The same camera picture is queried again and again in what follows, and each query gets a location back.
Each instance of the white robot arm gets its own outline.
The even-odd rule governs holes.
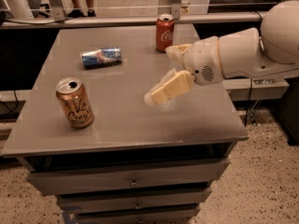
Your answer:
[[[187,92],[193,83],[208,85],[231,77],[298,77],[299,1],[283,2],[273,7],[263,19],[261,36],[257,29],[250,28],[222,37],[212,36],[193,44],[169,47],[166,53],[178,61],[184,71],[172,71],[151,89],[144,99],[148,105],[175,98]]]

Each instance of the gold can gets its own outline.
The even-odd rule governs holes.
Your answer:
[[[93,122],[93,111],[85,86],[78,78],[60,80],[56,86],[56,96],[72,127],[84,128]]]

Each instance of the gray tabletop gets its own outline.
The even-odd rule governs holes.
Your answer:
[[[174,44],[192,43],[191,25],[177,25]],[[122,63],[85,70],[82,51],[119,46]],[[234,142],[247,132],[222,84],[194,88],[163,105],[143,97],[179,65],[155,50],[155,26],[62,30],[3,149],[26,157]],[[95,120],[71,128],[55,96],[56,83],[78,77],[85,84]]]

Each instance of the brown can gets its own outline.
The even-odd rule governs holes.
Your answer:
[[[56,96],[72,127],[84,128],[93,122],[93,111],[85,86],[78,78],[60,80],[56,86]]]
[[[170,14],[162,14],[156,21],[156,49],[165,52],[165,49],[172,46],[175,21]]]

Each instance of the blue can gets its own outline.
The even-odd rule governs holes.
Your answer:
[[[107,63],[121,63],[121,49],[113,47],[81,52],[81,58],[85,68],[101,67],[102,64]]]

